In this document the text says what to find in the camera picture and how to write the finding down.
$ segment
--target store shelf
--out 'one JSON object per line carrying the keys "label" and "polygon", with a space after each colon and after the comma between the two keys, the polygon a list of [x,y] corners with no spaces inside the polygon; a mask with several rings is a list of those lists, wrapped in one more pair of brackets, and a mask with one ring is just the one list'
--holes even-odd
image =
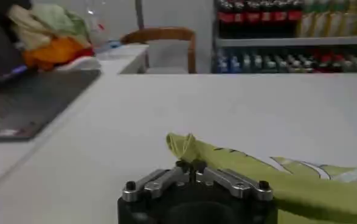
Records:
{"label": "store shelf", "polygon": [[216,44],[219,47],[349,45],[349,44],[357,44],[357,37],[267,38],[267,39],[216,38]]}

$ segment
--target yellow-green fabric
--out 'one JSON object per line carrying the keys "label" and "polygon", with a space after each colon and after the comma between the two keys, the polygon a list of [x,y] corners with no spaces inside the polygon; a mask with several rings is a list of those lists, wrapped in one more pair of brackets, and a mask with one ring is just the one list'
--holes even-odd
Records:
{"label": "yellow-green fabric", "polygon": [[[232,169],[257,181],[268,181],[280,209],[279,223],[357,223],[357,179],[349,183],[336,181],[336,177],[349,178],[346,174],[355,168],[317,166],[281,157],[272,158],[288,173],[243,152],[196,140],[191,134],[170,133],[166,140],[178,159],[188,162],[201,159],[216,169]],[[323,176],[333,180],[320,179],[312,167],[323,170]]]}

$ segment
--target orange cloth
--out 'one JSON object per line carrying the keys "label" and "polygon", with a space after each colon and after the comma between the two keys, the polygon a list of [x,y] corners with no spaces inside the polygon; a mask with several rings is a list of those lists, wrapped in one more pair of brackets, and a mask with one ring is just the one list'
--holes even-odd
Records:
{"label": "orange cloth", "polygon": [[71,37],[53,39],[50,45],[24,52],[28,67],[38,67],[45,71],[52,70],[56,64],[73,60],[83,50],[83,46]]}

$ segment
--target laptop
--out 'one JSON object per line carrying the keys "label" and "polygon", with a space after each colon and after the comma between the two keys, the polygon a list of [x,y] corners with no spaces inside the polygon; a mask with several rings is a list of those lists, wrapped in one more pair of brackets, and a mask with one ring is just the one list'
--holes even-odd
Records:
{"label": "laptop", "polygon": [[34,138],[99,75],[97,70],[28,69],[0,26],[0,142]]}

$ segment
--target table surface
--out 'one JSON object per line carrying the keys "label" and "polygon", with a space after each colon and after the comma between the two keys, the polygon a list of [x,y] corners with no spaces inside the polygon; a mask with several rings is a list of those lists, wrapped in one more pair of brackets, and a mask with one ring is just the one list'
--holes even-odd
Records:
{"label": "table surface", "polygon": [[[127,45],[113,49],[108,54],[100,55],[100,63],[106,69],[106,75],[116,75],[126,70],[137,70],[141,66],[147,45]],[[58,116],[45,130],[30,142],[0,143],[0,180],[18,164],[27,160],[35,149],[43,145],[50,136],[65,124],[69,118],[80,111],[88,101],[85,91],[66,111]]]}
{"label": "table surface", "polygon": [[0,182],[0,224],[117,223],[125,182],[173,166],[170,131],[252,155],[357,166],[357,74],[104,75],[88,97]]}

